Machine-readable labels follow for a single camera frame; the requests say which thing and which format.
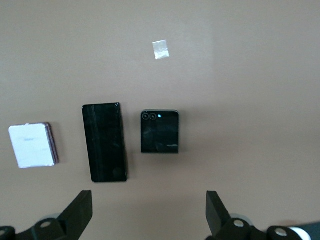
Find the beige surface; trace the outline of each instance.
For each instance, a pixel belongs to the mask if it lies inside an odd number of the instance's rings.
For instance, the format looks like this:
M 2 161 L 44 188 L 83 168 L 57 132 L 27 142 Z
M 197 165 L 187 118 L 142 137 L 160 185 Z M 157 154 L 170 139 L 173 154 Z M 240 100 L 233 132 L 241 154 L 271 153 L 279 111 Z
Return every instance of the beige surface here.
M 320 1 L 0 1 L 0 226 L 92 190 L 82 240 L 201 240 L 207 190 L 256 227 L 320 220 Z M 170 58 L 155 60 L 152 42 Z M 81 106 L 122 103 L 129 179 L 93 184 Z M 179 155 L 140 112 L 180 111 Z M 8 128 L 50 122 L 61 163 L 19 169 Z

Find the black flip phone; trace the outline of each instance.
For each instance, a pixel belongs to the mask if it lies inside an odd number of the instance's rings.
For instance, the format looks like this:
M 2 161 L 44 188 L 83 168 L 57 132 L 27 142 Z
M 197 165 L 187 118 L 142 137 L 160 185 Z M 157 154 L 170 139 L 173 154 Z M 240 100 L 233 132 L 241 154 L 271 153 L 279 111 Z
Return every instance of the black flip phone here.
M 144 110 L 141 113 L 141 152 L 179 153 L 179 112 Z
M 127 181 L 120 103 L 84 105 L 82 115 L 92 181 Z

